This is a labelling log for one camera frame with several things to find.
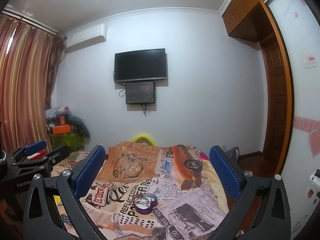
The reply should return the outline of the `purple heart jewelry box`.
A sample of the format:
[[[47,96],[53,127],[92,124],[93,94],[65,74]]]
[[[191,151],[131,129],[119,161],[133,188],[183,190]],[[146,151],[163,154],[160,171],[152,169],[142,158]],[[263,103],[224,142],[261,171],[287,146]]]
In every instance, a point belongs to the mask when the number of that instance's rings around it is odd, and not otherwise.
[[[158,205],[157,196],[151,193],[136,194],[132,198],[135,210],[141,215],[148,215]]]

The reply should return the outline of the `white suitcase with stickers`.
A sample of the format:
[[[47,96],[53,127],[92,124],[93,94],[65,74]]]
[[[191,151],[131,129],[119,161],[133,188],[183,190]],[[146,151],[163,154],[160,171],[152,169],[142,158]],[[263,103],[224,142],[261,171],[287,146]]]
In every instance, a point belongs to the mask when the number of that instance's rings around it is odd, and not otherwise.
[[[319,203],[319,168],[309,177],[297,202],[291,208],[291,238],[295,238],[306,225]]]

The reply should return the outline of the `green covered side table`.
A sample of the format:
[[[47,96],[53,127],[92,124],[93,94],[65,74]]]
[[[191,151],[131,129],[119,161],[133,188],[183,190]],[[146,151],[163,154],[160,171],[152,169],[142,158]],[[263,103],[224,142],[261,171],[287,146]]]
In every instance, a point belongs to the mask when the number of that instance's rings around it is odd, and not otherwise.
[[[49,137],[52,150],[64,145],[68,146],[72,152],[83,150],[85,148],[83,137],[78,133],[68,132],[57,135],[50,134]]]

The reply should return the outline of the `orange box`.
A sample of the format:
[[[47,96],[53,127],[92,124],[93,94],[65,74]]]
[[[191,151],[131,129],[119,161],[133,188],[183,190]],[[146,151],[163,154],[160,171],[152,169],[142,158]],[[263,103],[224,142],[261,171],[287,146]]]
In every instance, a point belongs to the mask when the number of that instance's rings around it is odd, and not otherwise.
[[[62,134],[62,133],[68,133],[71,131],[70,125],[61,125],[61,126],[55,126],[52,128],[52,133],[54,135]]]

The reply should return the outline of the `dark green jacket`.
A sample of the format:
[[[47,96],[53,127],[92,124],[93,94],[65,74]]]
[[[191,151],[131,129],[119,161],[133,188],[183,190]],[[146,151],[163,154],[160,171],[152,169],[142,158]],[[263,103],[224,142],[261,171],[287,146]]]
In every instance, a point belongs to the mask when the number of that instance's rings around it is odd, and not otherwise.
[[[91,142],[90,132],[81,118],[75,115],[69,115],[67,116],[67,124],[73,126],[72,130],[82,136],[85,145]]]

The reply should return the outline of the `dark bag on floor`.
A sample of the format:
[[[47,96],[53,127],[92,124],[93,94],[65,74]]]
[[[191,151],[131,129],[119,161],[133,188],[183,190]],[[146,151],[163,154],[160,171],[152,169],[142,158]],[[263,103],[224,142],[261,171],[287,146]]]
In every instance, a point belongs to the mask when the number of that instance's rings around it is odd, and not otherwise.
[[[239,160],[239,155],[240,155],[240,151],[239,151],[238,146],[235,146],[235,147],[227,150],[227,151],[225,152],[225,155],[226,155],[229,159],[232,159],[233,161],[235,161],[235,162],[237,163],[238,160]]]

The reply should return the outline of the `newspaper print bed cover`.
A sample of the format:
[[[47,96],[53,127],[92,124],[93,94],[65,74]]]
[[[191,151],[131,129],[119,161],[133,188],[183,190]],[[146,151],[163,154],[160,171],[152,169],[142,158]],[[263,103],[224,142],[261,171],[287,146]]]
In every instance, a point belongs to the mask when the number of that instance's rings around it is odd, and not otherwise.
[[[149,146],[124,141],[108,159],[80,203],[107,239],[207,239],[229,208],[207,156],[192,145]],[[157,196],[139,214],[136,194]]]

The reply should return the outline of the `gold bangle in box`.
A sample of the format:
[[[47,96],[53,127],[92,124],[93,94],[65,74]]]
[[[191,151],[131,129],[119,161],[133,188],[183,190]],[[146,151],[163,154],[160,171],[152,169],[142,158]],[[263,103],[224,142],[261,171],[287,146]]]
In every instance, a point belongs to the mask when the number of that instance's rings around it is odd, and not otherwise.
[[[151,200],[146,197],[138,197],[135,199],[135,205],[139,209],[148,209],[151,205]]]

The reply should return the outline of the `striped red gold curtain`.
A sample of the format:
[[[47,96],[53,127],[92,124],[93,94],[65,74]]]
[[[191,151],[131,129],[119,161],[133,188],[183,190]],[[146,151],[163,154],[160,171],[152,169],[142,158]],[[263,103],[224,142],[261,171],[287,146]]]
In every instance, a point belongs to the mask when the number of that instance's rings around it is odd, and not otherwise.
[[[51,108],[65,36],[1,15],[1,146],[11,152],[49,141],[45,111]]]

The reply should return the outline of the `yellow pillow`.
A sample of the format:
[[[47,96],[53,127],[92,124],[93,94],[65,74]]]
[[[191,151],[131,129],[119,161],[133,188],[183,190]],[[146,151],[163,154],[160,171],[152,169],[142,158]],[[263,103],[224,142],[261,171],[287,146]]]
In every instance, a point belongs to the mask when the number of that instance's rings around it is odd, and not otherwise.
[[[154,139],[146,133],[139,133],[131,140],[132,142],[146,143],[150,146],[158,146]]]

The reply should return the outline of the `brown wooden door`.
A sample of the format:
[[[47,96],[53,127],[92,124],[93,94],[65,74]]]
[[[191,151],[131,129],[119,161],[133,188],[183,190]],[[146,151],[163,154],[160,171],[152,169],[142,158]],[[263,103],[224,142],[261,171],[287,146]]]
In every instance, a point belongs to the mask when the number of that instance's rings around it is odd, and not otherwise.
[[[269,175],[284,168],[293,125],[293,82],[287,49],[279,26],[267,5],[261,3],[272,33],[260,41],[267,77],[268,113],[263,157]]]

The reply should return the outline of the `white air conditioner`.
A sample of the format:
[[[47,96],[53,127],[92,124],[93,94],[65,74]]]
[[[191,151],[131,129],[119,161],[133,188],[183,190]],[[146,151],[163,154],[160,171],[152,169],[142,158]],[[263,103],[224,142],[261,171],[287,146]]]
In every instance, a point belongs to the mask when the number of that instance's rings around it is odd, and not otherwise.
[[[107,40],[107,26],[97,24],[67,37],[66,50],[68,53],[105,42]]]

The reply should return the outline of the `white wardrobe with hearts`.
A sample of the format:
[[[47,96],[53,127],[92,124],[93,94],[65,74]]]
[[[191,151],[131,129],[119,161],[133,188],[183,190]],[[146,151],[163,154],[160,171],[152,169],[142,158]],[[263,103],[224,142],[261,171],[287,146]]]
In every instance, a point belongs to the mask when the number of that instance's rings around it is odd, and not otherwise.
[[[281,176],[291,208],[319,168],[319,23],[306,0],[265,0],[289,56],[293,128]]]

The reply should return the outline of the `wooden overhead cabinet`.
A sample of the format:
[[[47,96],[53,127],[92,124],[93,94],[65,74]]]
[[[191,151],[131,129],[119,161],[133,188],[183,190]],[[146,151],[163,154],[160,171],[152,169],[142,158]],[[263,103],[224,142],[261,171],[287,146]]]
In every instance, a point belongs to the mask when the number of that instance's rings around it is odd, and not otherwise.
[[[257,43],[274,33],[262,0],[231,0],[222,18],[232,38]]]

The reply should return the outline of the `small black wall monitor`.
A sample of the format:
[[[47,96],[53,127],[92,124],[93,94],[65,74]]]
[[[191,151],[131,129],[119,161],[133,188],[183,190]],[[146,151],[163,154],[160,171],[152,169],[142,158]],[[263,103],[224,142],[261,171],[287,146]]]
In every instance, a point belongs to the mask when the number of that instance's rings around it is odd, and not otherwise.
[[[125,89],[127,105],[150,104],[156,101],[154,81],[128,82]]]

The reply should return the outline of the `large black wall television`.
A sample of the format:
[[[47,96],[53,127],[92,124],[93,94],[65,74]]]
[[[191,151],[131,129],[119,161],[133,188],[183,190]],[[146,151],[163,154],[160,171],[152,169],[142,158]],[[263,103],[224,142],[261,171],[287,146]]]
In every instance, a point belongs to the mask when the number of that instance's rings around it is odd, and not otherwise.
[[[168,77],[165,48],[116,53],[114,81],[165,80]]]

